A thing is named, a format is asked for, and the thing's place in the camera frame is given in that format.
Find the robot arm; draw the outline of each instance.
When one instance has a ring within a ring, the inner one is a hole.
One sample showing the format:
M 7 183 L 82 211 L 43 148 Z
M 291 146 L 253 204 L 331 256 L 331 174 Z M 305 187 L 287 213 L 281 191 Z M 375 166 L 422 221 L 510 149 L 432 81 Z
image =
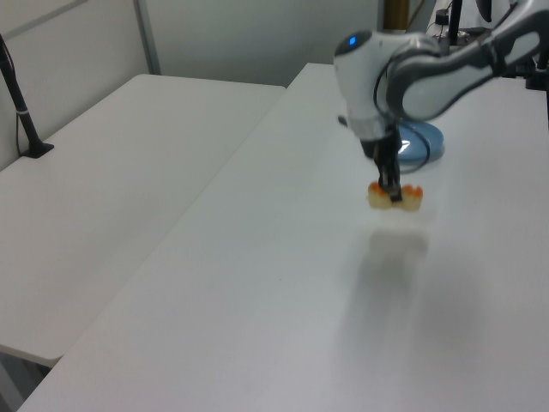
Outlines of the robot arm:
M 335 51 L 347 124 L 379 169 L 380 186 L 401 198 L 401 119 L 425 121 L 524 58 L 549 50 L 549 0 L 525 0 L 492 33 L 442 57 L 424 34 L 360 32 Z

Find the white tabletop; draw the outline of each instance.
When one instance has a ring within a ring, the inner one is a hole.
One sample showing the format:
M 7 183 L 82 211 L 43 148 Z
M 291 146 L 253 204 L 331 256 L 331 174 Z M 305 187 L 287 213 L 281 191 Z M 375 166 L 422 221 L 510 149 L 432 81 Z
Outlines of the white tabletop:
M 283 88 L 138 76 L 0 173 L 0 350 L 54 364 Z
M 21 412 L 545 410 L 545 95 L 437 119 L 417 214 L 369 209 L 343 108 L 308 65 Z

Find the blue base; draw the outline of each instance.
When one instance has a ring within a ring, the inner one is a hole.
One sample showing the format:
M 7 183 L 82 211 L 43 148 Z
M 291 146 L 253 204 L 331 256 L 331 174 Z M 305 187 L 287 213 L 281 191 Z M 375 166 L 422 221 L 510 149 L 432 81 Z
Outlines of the blue base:
M 431 157 L 429 162 L 440 159 L 444 153 L 444 137 L 442 131 L 428 123 L 402 122 L 400 126 L 402 149 L 398 154 L 402 165 L 416 165 L 425 160 L 427 149 L 420 137 L 409 129 L 416 130 L 429 141 Z

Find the white wall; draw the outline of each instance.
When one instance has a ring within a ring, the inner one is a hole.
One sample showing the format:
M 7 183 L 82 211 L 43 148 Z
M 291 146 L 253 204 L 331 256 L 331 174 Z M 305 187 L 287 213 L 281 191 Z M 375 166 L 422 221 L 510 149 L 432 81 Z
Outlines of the white wall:
M 488 23 L 480 16 L 475 0 L 463 0 L 460 27 L 494 28 L 507 10 L 509 10 L 509 3 L 509 0 L 492 0 L 492 22 Z
M 0 0 L 0 12 L 13 1 Z M 132 0 L 88 0 L 6 44 L 42 139 L 148 73 Z M 0 76 L 0 170 L 15 159 L 15 109 Z
M 377 28 L 378 0 L 141 3 L 170 76 L 287 86 L 306 63 L 331 63 L 346 35 Z
M 418 8 L 421 0 L 409 0 L 408 2 L 408 19 L 412 17 L 413 12 Z

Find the black cable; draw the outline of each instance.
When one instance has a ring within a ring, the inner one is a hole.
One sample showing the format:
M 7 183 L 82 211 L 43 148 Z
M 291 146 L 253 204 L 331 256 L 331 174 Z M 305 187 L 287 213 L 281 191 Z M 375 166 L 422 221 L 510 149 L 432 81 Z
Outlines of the black cable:
M 389 61 L 383 66 L 383 68 L 379 72 L 379 76 L 377 77 L 376 85 L 374 86 L 374 96 L 373 96 L 374 106 L 376 107 L 377 111 L 380 112 L 381 115 L 384 118 L 390 118 L 390 116 L 389 116 L 388 113 L 382 111 L 381 107 L 378 105 L 378 103 L 377 103 L 377 90 L 379 89 L 379 83 L 381 82 L 381 78 L 383 77 L 383 74 L 387 71 L 387 69 L 389 68 L 389 66 L 392 62 L 393 62 L 393 58 L 390 58 Z
M 518 6 L 518 2 L 514 2 L 512 4 L 510 4 L 509 6 L 509 10 L 507 10 L 507 13 L 504 14 L 504 16 L 501 18 L 500 21 L 498 21 L 498 24 L 496 24 L 495 28 L 493 28 L 493 30 L 497 29 L 499 26 L 502 25 L 502 23 L 504 21 L 507 20 L 507 17 L 509 17 L 511 15 L 511 13 L 513 12 L 513 10 L 516 8 L 516 6 Z
M 17 154 L 21 157 L 21 148 L 19 147 L 19 114 L 15 114 L 15 146 L 17 147 Z
M 14 59 L 11 58 L 9 49 L 5 44 L 3 45 L 3 49 L 6 51 L 6 54 L 8 55 L 9 65 L 11 66 L 11 69 L 13 70 L 14 77 L 15 77 Z M 21 148 L 19 147 L 19 113 L 17 112 L 15 113 L 15 146 L 17 147 L 17 154 L 19 155 L 19 157 L 21 157 Z
M 443 30 L 444 30 L 444 24 L 440 27 L 440 34 L 438 35 L 438 43 L 440 43 L 440 40 L 443 37 Z
M 419 137 L 421 142 L 425 145 L 425 150 L 427 151 L 427 154 L 425 155 L 425 158 L 423 159 L 423 161 L 420 164 L 418 164 L 416 167 L 412 167 L 411 169 L 407 169 L 405 171 L 401 170 L 401 174 L 410 174 L 410 173 L 417 172 L 420 168 L 422 168 L 427 163 L 429 163 L 429 160 L 431 159 L 431 142 L 429 142 L 429 139 L 425 137 L 423 133 L 421 133 L 419 130 L 415 129 L 414 127 L 410 127 L 405 123 L 400 123 L 399 125 L 404 129 L 410 130 L 413 134 L 415 134 L 415 136 Z

